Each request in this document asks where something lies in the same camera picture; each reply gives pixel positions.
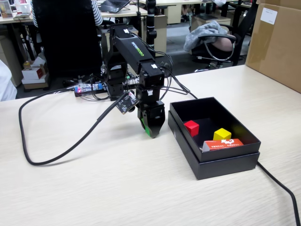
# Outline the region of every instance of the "orange package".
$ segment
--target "orange package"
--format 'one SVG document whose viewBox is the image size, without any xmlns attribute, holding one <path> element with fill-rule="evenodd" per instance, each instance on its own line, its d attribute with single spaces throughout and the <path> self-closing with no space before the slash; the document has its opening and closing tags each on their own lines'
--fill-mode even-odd
<svg viewBox="0 0 301 226">
<path fill-rule="evenodd" d="M 239 139 L 207 140 L 203 144 L 203 152 L 215 151 L 223 148 L 238 147 L 244 145 Z"/>
</svg>

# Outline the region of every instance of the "sticker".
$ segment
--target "sticker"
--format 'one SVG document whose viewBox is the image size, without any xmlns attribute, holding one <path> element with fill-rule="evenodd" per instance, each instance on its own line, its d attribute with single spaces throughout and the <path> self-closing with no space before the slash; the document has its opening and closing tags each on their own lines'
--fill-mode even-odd
<svg viewBox="0 0 301 226">
<path fill-rule="evenodd" d="M 148 91 L 147 91 L 147 93 L 148 93 L 148 95 L 149 95 L 149 96 L 151 96 L 151 95 L 152 95 L 152 92 L 153 92 L 153 90 L 152 90 L 152 89 L 150 89 L 150 90 L 148 90 Z"/>
<path fill-rule="evenodd" d="M 129 94 L 129 96 L 130 96 L 130 97 L 131 97 L 133 100 L 135 100 L 135 99 L 136 99 L 135 95 L 134 95 L 134 94 L 132 94 L 132 92 L 129 92 L 128 94 Z"/>
<path fill-rule="evenodd" d="M 274 25 L 276 21 L 277 13 L 278 13 L 277 11 L 268 8 L 263 8 L 260 20 Z"/>
</svg>

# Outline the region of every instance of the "white cup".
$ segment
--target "white cup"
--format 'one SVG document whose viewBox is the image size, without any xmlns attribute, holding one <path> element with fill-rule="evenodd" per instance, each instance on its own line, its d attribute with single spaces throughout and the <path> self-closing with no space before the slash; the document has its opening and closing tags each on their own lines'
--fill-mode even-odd
<svg viewBox="0 0 301 226">
<path fill-rule="evenodd" d="M 29 3 L 20 4 L 22 13 L 31 13 L 32 9 Z"/>
</svg>

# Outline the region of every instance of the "chair armrest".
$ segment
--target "chair armrest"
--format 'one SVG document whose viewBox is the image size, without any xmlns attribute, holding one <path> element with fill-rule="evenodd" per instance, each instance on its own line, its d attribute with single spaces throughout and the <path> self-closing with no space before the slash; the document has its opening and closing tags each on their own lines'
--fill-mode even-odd
<svg viewBox="0 0 301 226">
<path fill-rule="evenodd" d="M 229 29 L 229 31 L 233 31 L 234 27 L 230 26 L 230 25 L 226 25 L 226 24 L 220 24 L 221 27 L 226 27 Z"/>
<path fill-rule="evenodd" d="M 231 41 L 231 43 L 234 43 L 236 41 L 236 37 L 232 37 L 229 35 L 223 35 L 223 34 L 204 34 L 204 35 L 200 35 L 198 38 L 203 41 L 206 41 L 206 38 L 209 38 L 209 37 L 226 38 L 226 39 L 229 39 Z"/>
</svg>

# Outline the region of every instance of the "striped shirt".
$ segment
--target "striped shirt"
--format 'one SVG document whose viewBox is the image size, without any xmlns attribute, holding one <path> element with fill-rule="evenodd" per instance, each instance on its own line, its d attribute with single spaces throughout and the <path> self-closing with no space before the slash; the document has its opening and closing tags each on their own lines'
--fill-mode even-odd
<svg viewBox="0 0 301 226">
<path fill-rule="evenodd" d="M 100 26 L 103 22 L 103 18 L 102 18 L 102 15 L 98 9 L 98 5 L 96 3 L 95 0 L 91 0 L 92 2 L 92 8 L 93 8 L 93 13 L 94 13 L 94 19 L 95 19 L 95 25 L 96 26 Z M 37 23 L 37 20 L 36 20 L 36 16 L 34 14 L 34 11 L 33 11 L 33 5 L 32 5 L 32 18 L 33 18 L 33 23 L 36 27 L 38 27 L 38 23 Z"/>
</svg>

